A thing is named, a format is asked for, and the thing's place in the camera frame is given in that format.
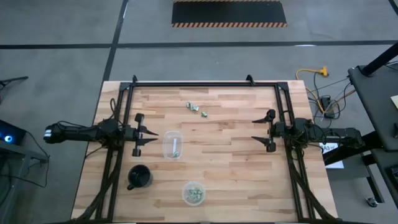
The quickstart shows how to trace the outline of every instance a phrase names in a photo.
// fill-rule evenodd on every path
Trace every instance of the wooden table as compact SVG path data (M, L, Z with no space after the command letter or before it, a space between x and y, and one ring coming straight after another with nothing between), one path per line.
M110 116L109 101L117 98L119 83L104 82L95 123ZM303 81L288 83L295 117L310 119ZM208 112L208 117L186 108L188 101ZM268 87L135 88L130 124L135 127L135 114L144 113L144 125L158 133L159 140L142 147L141 157L132 157L134 143L126 143L114 222L296 221L283 142L276 139L276 152L267 153L251 139L267 136L267 124L251 121L263 118L270 108L277 106L274 89ZM162 152L164 134L170 130L183 134L183 152L177 161L165 159ZM98 146L90 143L87 153ZM98 193L105 157L106 149L102 149L86 159L72 218L81 215ZM304 159L311 190L336 217L320 150L306 148ZM154 180L146 189L128 191L127 173L137 164L148 166ZM206 199L198 207L182 200L182 188L191 180L206 187ZM302 192L300 198L306 211Z

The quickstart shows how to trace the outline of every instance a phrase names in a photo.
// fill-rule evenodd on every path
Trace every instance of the clear plastic container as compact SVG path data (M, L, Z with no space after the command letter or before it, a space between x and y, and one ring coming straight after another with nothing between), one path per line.
M182 155L182 134L179 131L167 131L163 138L163 155L167 159L179 159Z
M205 197L205 186L197 181L188 182L182 189L182 199L187 205L198 206L205 200Z

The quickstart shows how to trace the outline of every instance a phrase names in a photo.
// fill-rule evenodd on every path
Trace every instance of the gray floor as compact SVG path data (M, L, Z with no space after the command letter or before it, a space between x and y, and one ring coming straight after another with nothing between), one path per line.
M111 43L121 0L1 1L0 44ZM398 39L398 16L387 0L286 1L285 29L172 29L171 0L128 4L120 43L201 41L309 41ZM327 66L330 76L317 85L341 80L347 69L369 62L388 45L328 47L223 47L178 49L118 49L110 80L289 80L300 68ZM83 125L93 121L109 49L0 50L0 79L28 75L2 91L0 119L29 130L51 155L45 189L24 184L11 223L68 220L80 177L86 144L44 144L44 128L58 120ZM313 75L302 73L309 88ZM348 81L325 88L339 94ZM352 126L363 134L373 130L356 94L348 99L332 127ZM377 169L385 204L368 207L366 179L331 180L338 214L344 220L396 223L396 209ZM44 169L29 178L44 181Z

